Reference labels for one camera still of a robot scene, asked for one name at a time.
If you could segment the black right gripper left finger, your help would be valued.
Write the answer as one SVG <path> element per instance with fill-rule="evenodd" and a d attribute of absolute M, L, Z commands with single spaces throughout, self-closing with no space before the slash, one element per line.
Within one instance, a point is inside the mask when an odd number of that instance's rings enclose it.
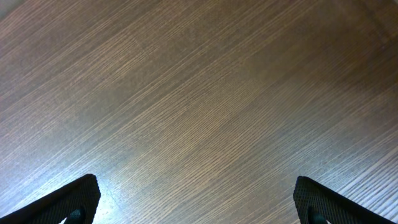
<path fill-rule="evenodd" d="M 92 224 L 101 197 L 96 176 L 86 174 L 1 218 L 3 224 Z"/>

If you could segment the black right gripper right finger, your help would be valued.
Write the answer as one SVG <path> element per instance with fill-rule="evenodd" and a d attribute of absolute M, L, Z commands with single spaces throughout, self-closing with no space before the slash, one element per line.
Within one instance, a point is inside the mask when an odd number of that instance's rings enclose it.
<path fill-rule="evenodd" d="M 313 179 L 297 177 L 293 199 L 301 223 L 390 223 L 391 221 Z"/>

